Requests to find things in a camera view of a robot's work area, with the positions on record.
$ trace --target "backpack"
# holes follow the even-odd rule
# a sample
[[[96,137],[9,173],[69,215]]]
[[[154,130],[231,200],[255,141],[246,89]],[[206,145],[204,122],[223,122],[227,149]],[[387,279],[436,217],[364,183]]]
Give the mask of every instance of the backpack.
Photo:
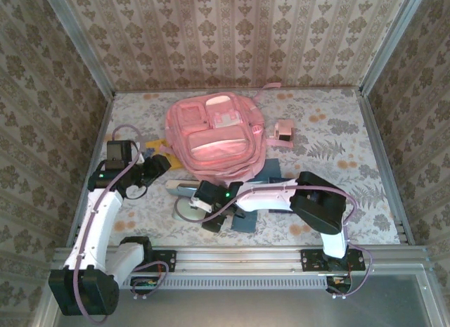
[[[262,89],[279,88],[280,83]],[[213,184],[247,181],[264,166],[264,117],[255,101],[234,93],[186,98],[167,112],[166,140],[197,179]]]

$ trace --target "black bracket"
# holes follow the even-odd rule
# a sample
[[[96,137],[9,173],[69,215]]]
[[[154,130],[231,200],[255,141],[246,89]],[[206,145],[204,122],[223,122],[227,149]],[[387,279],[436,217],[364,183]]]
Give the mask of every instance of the black bracket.
[[[305,271],[364,271],[364,256],[360,250],[347,248],[347,252],[342,259],[325,255],[323,250],[305,249],[300,251],[302,269]]]
[[[144,258],[142,263],[140,263],[137,267],[143,266],[150,262],[161,261],[166,262],[169,265],[169,272],[175,272],[176,250],[154,250],[152,249],[150,239],[143,236],[126,237],[120,242],[120,245],[125,243],[138,243],[143,246]],[[159,270],[160,268],[158,265],[153,265],[137,272],[159,272]]]

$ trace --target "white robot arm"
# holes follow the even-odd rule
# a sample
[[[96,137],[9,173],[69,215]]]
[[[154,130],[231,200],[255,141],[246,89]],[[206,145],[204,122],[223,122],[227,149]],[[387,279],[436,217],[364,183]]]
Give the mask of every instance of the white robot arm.
[[[276,184],[232,183],[228,188],[203,181],[191,198],[191,206],[199,207],[209,216],[228,207],[232,213],[237,207],[251,212],[255,210],[288,210],[302,218],[321,234],[323,252],[329,257],[342,259],[347,251],[342,215],[347,194],[324,179],[302,172],[298,179]],[[210,231],[220,229],[223,216],[204,219],[203,227]]]
[[[64,315],[110,315],[119,301],[119,287],[133,269],[148,262],[147,237],[128,237],[106,263],[106,249],[128,187],[149,185],[170,164],[154,155],[133,164],[131,141],[109,141],[107,159],[89,178],[88,205],[77,240],[62,269],[52,269],[49,286]]]

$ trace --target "yellow paper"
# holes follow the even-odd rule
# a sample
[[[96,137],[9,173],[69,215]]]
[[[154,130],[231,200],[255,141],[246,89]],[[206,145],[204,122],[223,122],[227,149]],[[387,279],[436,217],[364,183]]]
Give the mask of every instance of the yellow paper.
[[[152,150],[151,153],[149,153],[150,155],[163,155],[165,156],[168,160],[169,163],[171,165],[171,170],[172,169],[181,169],[183,167],[183,165],[181,164],[181,162],[178,160],[178,158],[176,158],[175,155],[170,155],[169,153],[161,153],[160,152],[160,146],[166,146],[167,142],[165,139],[157,139],[156,141],[150,141],[146,143],[146,148],[148,150]]]

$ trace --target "patterned wall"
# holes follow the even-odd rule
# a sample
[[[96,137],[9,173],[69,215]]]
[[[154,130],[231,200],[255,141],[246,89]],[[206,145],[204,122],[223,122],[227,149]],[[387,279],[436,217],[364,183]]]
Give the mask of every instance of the patterned wall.
[[[0,0],[1,326],[32,318],[104,110],[47,0]]]
[[[403,0],[66,0],[117,91],[359,85]]]
[[[369,99],[450,307],[450,0],[424,0]]]

